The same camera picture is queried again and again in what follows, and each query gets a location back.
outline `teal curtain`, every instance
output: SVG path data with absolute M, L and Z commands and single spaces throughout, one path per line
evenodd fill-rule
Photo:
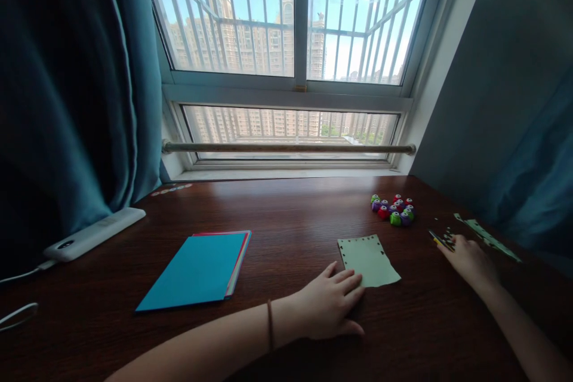
M 478 213 L 525 248 L 569 258 L 573 258 L 572 118 L 573 68 L 489 186 Z
M 159 185 L 155 23 L 151 0 L 2 1 L 0 258 L 32 264 Z

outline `window frame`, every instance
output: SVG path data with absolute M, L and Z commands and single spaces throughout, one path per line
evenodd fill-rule
M 394 144 L 402 134 L 408 113 L 415 101 L 412 88 L 419 73 L 422 55 L 440 2 L 440 0 L 421 0 L 421 16 L 412 30 L 412 43 L 406 54 L 407 62 L 402 84 L 386 85 L 307 80 L 307 44 L 310 42 L 308 0 L 294 0 L 294 77 L 176 70 L 175 64 L 171 61 L 175 58 L 173 55 L 175 48 L 171 46 L 172 39 L 165 36 L 168 34 L 168 29 L 165 28 L 165 21 L 162 19 L 165 15 L 162 2 L 152 1 L 162 79 L 163 111 L 170 133 L 181 141 L 191 142 L 193 139 L 180 105 L 195 104 L 260 109 L 396 113 L 398 121 L 392 140 Z M 391 168 L 395 159 L 394 154 L 389 154 L 384 162 L 204 161 L 199 160 L 194 153 L 181 154 L 180 157 L 187 170 L 217 169 L 221 165 L 225 168 L 245 168 L 246 165 L 249 168 L 372 168 L 374 165 Z

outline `window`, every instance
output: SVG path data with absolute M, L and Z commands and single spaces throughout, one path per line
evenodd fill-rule
M 236 144 L 389 144 L 397 116 L 357 112 L 317 112 L 308 110 L 244 109 L 221 106 L 184 106 L 197 143 Z M 383 160 L 374 153 L 217 153 L 199 152 L 210 159 L 368 159 Z
M 180 141 L 343 147 L 397 144 L 438 0 L 153 4 L 164 46 L 164 109 Z M 190 169 L 270 159 L 392 164 L 392 155 L 360 152 L 187 157 Z

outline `light green paper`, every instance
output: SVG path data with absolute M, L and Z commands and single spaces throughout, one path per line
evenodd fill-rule
M 338 250 L 344 267 L 362 274 L 363 287 L 381 287 L 402 279 L 390 264 L 377 235 L 339 239 Z
M 508 257 L 514 259 L 518 263 L 522 263 L 523 261 L 509 248 L 507 248 L 504 244 L 502 244 L 499 240 L 489 234 L 483 227 L 476 221 L 476 220 L 463 220 L 460 214 L 455 213 L 454 217 L 458 220 L 466 224 L 469 228 L 474 230 L 476 234 L 482 238 L 484 243 L 492 248 L 497 249 L 498 251 L 503 252 Z

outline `charging cable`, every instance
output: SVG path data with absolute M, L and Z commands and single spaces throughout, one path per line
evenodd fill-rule
M 20 279 L 20 278 L 25 278 L 26 276 L 30 276 L 33 275 L 34 273 L 38 273 L 41 272 L 42 270 L 47 270 L 52 266 L 55 266 L 58 263 L 58 261 L 55 260 L 48 260 L 45 263 L 40 264 L 38 267 L 36 267 L 35 269 L 33 269 L 31 272 L 27 272 L 24 273 L 22 275 L 18 275 L 18 276 L 13 276 L 12 278 L 6 278 L 6 279 L 2 279 L 0 281 L 0 284 L 3 284 L 4 282 L 10 282 L 10 281 L 14 281 L 16 279 Z
M 24 322 L 28 321 L 29 319 L 33 318 L 36 313 L 38 312 L 38 304 L 37 303 L 30 303 L 25 305 L 24 307 L 19 308 L 18 310 L 15 310 L 14 312 L 10 313 L 9 315 L 4 316 L 2 319 L 0 319 L 0 326 L 6 322 L 7 320 L 9 320 L 10 318 L 15 317 L 16 315 L 18 315 L 19 313 L 27 310 L 27 309 L 33 309 L 32 313 L 30 315 L 28 315 L 27 317 L 25 317 L 24 319 L 22 319 L 21 321 L 18 321 L 12 325 L 9 326 L 5 326 L 5 327 L 0 327 L 0 332 L 2 331 L 6 331 L 9 330 L 10 328 L 14 328 L 17 325 L 23 324 Z

